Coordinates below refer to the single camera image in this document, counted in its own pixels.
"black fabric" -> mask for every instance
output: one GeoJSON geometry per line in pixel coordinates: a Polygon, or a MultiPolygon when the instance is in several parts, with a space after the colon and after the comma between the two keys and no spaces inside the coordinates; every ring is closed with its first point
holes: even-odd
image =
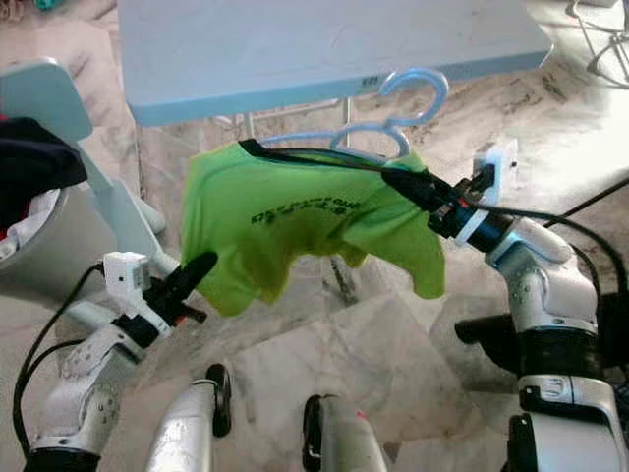
{"type": "Polygon", "coordinates": [[[282,163],[290,163],[290,164],[306,164],[306,165],[326,165],[328,167],[341,167],[345,169],[361,169],[361,170],[369,170],[371,172],[406,172],[404,170],[399,169],[387,169],[377,165],[368,165],[364,164],[360,161],[356,156],[352,154],[346,154],[343,152],[339,152],[334,149],[319,149],[314,147],[278,147],[278,148],[267,148],[258,143],[255,139],[249,139],[244,141],[239,141],[238,144],[242,149],[244,149],[248,154],[253,157],[260,157],[266,160],[282,162],[282,163]],[[299,154],[323,154],[328,155],[330,157],[334,157],[337,159],[343,160],[343,162],[325,162],[319,161],[315,159],[307,159],[304,157],[299,157],[296,155],[292,155],[293,153],[299,154]]]}
{"type": "Polygon", "coordinates": [[[0,228],[20,221],[34,196],[86,178],[79,152],[35,120],[0,121],[0,228]]]}
{"type": "Polygon", "coordinates": [[[33,450],[24,472],[95,472],[99,455],[84,450],[50,447],[33,450]]]}

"metal stand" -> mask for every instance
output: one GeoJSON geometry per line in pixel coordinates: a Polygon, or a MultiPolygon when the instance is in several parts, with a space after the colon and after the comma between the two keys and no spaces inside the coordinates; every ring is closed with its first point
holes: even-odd
{"type": "Polygon", "coordinates": [[[231,430],[231,384],[221,364],[173,401],[150,448],[145,472],[211,472],[213,438],[231,430]]]}
{"type": "MultiPolygon", "coordinates": [[[[228,126],[237,127],[242,123],[245,124],[245,131],[247,138],[256,137],[256,121],[266,120],[268,118],[279,118],[282,116],[297,115],[300,113],[307,113],[309,111],[327,110],[329,108],[342,107],[343,111],[343,125],[347,125],[350,122],[350,109],[351,109],[351,97],[336,98],[334,100],[327,100],[321,103],[309,103],[306,105],[290,106],[281,110],[275,111],[261,111],[257,113],[247,112],[242,115],[236,115],[233,117],[227,116],[214,116],[212,120],[224,123],[228,126]]],[[[349,138],[345,139],[345,146],[349,146],[349,138]]]]}
{"type": "Polygon", "coordinates": [[[337,396],[312,396],[304,410],[302,462],[307,472],[386,472],[365,414],[337,396]]]}

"chair leg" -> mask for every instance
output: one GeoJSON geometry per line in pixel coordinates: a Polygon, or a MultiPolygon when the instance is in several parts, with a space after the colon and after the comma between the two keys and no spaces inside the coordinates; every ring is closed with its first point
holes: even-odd
{"type": "Polygon", "coordinates": [[[179,261],[166,254],[163,250],[152,255],[152,261],[157,271],[166,277],[179,266],[179,261]]]}
{"type": "Polygon", "coordinates": [[[332,267],[332,272],[334,272],[334,277],[336,278],[336,283],[338,284],[338,288],[340,290],[340,297],[343,300],[345,306],[350,307],[358,303],[358,297],[354,292],[352,272],[345,261],[340,256],[331,256],[330,265],[332,267]]]}
{"type": "Polygon", "coordinates": [[[108,308],[101,307],[87,300],[81,300],[68,307],[66,314],[74,321],[96,331],[101,326],[109,325],[118,316],[108,308]]]}
{"type": "Polygon", "coordinates": [[[150,226],[153,234],[161,233],[166,227],[166,220],[164,215],[142,200],[140,197],[133,195],[138,208],[142,212],[143,217],[146,219],[148,226],[150,226]]]}

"green t-shirt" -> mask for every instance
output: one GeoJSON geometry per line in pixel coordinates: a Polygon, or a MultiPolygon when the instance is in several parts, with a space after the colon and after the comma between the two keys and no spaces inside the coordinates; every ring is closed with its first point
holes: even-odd
{"type": "MultiPolygon", "coordinates": [[[[235,143],[194,157],[184,191],[183,263],[217,253],[198,290],[222,315],[241,313],[255,298],[275,301],[303,254],[340,254],[349,266],[373,254],[408,270],[421,297],[443,294],[443,254],[429,215],[378,172],[324,165],[344,162],[326,149],[291,151],[319,162],[305,165],[247,148],[235,143]]],[[[387,165],[424,169],[412,153],[387,165]]]]}

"table leg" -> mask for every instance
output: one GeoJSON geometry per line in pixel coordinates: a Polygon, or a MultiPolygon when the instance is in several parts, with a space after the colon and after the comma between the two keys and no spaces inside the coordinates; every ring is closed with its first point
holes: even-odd
{"type": "Polygon", "coordinates": [[[245,121],[245,129],[247,130],[247,138],[255,138],[256,130],[254,129],[254,117],[252,113],[243,113],[243,120],[245,121]]]}
{"type": "Polygon", "coordinates": [[[345,260],[338,255],[330,256],[330,265],[336,283],[340,290],[340,298],[346,307],[350,307],[359,302],[355,293],[355,283],[352,279],[352,269],[347,265],[345,260]]]}
{"type": "MultiPolygon", "coordinates": [[[[351,97],[343,98],[343,126],[347,126],[352,121],[352,99],[351,97]]],[[[350,135],[345,135],[343,138],[343,146],[348,148],[350,146],[350,135]]]]}

